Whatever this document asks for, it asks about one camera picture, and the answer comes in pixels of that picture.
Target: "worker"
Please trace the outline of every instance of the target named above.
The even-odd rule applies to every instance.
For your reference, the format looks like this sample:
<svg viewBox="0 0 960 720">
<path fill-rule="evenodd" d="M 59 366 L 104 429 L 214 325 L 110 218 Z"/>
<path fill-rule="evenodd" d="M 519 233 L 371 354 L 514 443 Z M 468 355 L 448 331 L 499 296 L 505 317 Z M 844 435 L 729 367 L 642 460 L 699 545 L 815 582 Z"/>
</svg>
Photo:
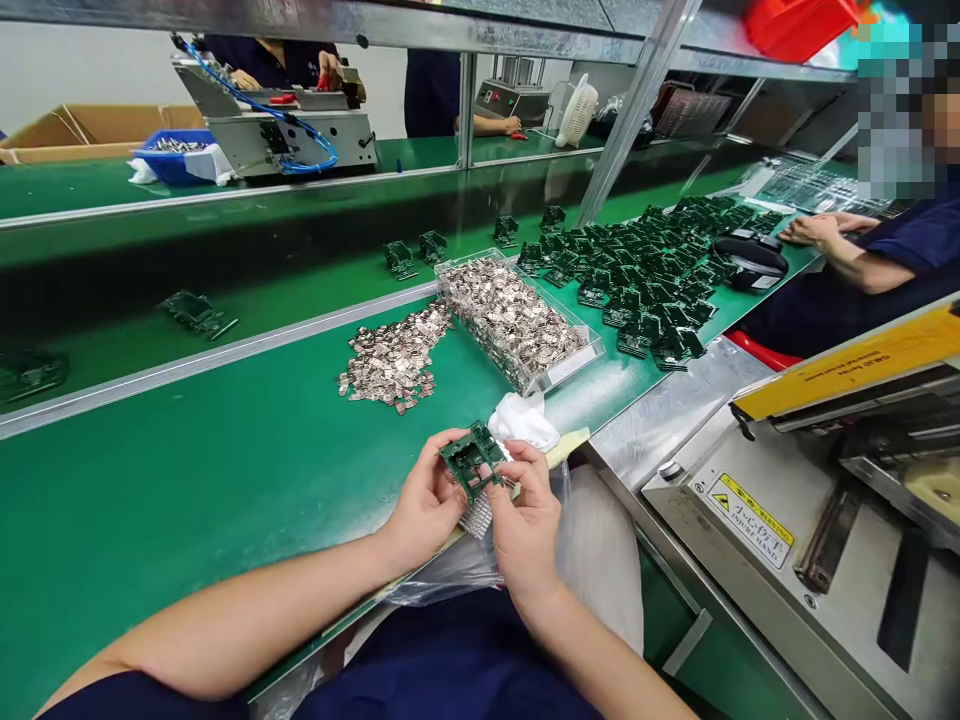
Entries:
<svg viewBox="0 0 960 720">
<path fill-rule="evenodd" d="M 960 290 L 960 94 L 919 100 L 944 174 L 935 197 L 886 222 L 844 212 L 794 220 L 780 238 L 814 246 L 826 265 L 748 315 L 740 327 L 752 339 L 807 358 Z"/>
<path fill-rule="evenodd" d="M 408 138 L 448 137 L 460 130 L 460 54 L 407 50 L 403 121 Z M 520 119 L 473 116 L 473 134 L 513 135 Z"/>
<path fill-rule="evenodd" d="M 424 445 L 393 514 L 372 535 L 221 582 L 100 651 L 44 705 L 43 720 L 246 718 L 241 693 L 347 609 L 427 562 L 466 508 Z M 546 458 L 508 441 L 499 466 L 522 488 L 485 492 L 508 592 L 484 589 L 383 620 L 295 720 L 355 717 L 598 717 L 693 720 L 657 673 L 573 596 L 555 569 L 560 504 Z"/>
<path fill-rule="evenodd" d="M 230 77 L 240 90 L 294 85 L 313 89 L 321 78 L 326 78 L 327 89 L 339 90 L 343 83 L 340 54 L 333 43 L 232 35 L 206 35 L 203 42 L 218 62 L 234 68 Z M 360 102 L 366 101 L 363 83 L 358 95 Z"/>
</svg>

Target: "warning sticker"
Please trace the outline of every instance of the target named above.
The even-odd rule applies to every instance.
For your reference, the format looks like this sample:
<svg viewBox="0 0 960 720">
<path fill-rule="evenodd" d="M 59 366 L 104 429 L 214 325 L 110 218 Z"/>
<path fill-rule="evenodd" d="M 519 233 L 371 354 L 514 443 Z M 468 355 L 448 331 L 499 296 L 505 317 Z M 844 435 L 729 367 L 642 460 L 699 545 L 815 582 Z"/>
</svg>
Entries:
<svg viewBox="0 0 960 720">
<path fill-rule="evenodd" d="M 721 508 L 721 515 L 780 570 L 793 547 L 793 535 L 726 473 L 711 488 L 710 497 Z"/>
</svg>

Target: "cardboard box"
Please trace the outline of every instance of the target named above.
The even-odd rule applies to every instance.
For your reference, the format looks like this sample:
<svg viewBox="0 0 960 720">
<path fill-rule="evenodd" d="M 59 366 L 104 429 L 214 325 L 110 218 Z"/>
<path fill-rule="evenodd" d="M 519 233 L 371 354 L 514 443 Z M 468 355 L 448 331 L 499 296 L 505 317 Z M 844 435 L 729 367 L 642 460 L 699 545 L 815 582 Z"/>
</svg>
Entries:
<svg viewBox="0 0 960 720">
<path fill-rule="evenodd" d="M 0 142 L 0 161 L 129 157 L 158 130 L 206 126 L 194 105 L 61 105 Z"/>
</svg>

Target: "white fan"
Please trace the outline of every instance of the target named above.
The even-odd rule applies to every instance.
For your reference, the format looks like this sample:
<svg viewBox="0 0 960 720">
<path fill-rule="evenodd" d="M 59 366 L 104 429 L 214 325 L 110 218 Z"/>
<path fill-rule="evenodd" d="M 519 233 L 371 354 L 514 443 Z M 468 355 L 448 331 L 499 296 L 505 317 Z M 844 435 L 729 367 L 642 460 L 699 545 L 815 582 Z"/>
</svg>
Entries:
<svg viewBox="0 0 960 720">
<path fill-rule="evenodd" d="M 560 132 L 557 134 L 557 147 L 564 145 L 580 147 L 580 138 L 587 131 L 596 107 L 597 89 L 587 84 L 587 73 L 584 73 L 563 111 Z"/>
</svg>

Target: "red container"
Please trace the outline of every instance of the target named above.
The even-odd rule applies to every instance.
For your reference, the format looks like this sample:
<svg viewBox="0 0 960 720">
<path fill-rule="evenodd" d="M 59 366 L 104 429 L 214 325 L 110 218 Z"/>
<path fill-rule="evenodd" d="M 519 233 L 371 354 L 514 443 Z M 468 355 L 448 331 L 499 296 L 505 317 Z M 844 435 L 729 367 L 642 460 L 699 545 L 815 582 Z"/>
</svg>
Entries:
<svg viewBox="0 0 960 720">
<path fill-rule="evenodd" d="M 747 37 L 767 57 L 802 63 L 860 22 L 856 0 L 754 0 Z"/>
</svg>

